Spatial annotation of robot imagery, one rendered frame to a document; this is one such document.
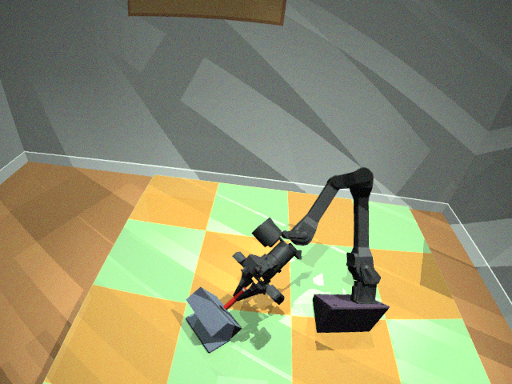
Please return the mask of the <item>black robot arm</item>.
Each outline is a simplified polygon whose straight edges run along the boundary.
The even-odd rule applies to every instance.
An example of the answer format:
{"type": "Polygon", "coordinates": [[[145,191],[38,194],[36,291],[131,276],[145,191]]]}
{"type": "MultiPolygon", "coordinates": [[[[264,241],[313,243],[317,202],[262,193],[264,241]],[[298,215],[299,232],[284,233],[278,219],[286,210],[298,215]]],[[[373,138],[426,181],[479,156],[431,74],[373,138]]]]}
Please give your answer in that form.
{"type": "MultiPolygon", "coordinates": [[[[270,252],[284,267],[294,256],[301,260],[302,250],[297,250],[291,243],[287,244],[283,238],[291,240],[296,246],[307,246],[311,243],[316,232],[318,222],[339,189],[350,188],[354,200],[354,247],[346,252],[349,272],[352,273],[354,285],[351,299],[357,304],[378,304],[375,301],[377,284],[381,275],[374,268],[374,260],[369,247],[369,199],[374,183],[374,174],[367,168],[359,168],[354,172],[333,176],[327,180],[326,185],[318,196],[309,212],[292,230],[283,232],[275,225],[271,218],[259,225],[251,234],[260,243],[270,248],[279,240],[280,243],[270,252]],[[281,237],[282,236],[282,237],[281,237]]],[[[253,275],[260,275],[264,280],[270,275],[274,263],[268,263],[265,254],[261,257],[249,254],[242,263],[253,275]]]]}

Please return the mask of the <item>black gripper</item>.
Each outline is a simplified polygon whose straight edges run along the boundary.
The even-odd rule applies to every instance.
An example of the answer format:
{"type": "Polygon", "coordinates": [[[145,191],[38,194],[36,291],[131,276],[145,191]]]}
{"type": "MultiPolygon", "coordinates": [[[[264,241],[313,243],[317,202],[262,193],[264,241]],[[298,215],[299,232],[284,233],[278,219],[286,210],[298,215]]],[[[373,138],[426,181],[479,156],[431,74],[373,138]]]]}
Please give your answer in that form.
{"type": "Polygon", "coordinates": [[[235,252],[234,255],[232,255],[243,268],[241,269],[242,278],[232,296],[234,297],[243,287],[248,287],[252,283],[251,286],[236,299],[237,301],[246,299],[256,294],[268,294],[270,298],[273,299],[278,305],[283,303],[285,297],[282,295],[282,292],[280,292],[275,286],[269,285],[270,279],[272,279],[272,277],[275,276],[277,272],[280,273],[283,266],[271,253],[265,255],[268,257],[266,258],[268,263],[274,263],[274,268],[270,272],[269,277],[265,280],[261,280],[260,275],[253,275],[248,271],[248,269],[242,264],[246,257],[240,251],[235,252]],[[252,277],[258,280],[257,284],[254,283],[252,277]]]}

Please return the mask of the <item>red peg with white band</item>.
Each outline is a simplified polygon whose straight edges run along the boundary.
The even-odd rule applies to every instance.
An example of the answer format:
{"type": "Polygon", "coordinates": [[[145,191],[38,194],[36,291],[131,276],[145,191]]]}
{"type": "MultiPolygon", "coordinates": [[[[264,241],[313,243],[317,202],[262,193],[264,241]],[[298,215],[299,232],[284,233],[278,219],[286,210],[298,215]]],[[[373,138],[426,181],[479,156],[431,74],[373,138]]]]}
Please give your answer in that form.
{"type": "Polygon", "coordinates": [[[246,288],[243,287],[227,304],[224,305],[225,310],[230,308],[237,300],[237,298],[246,291],[246,288]]]}

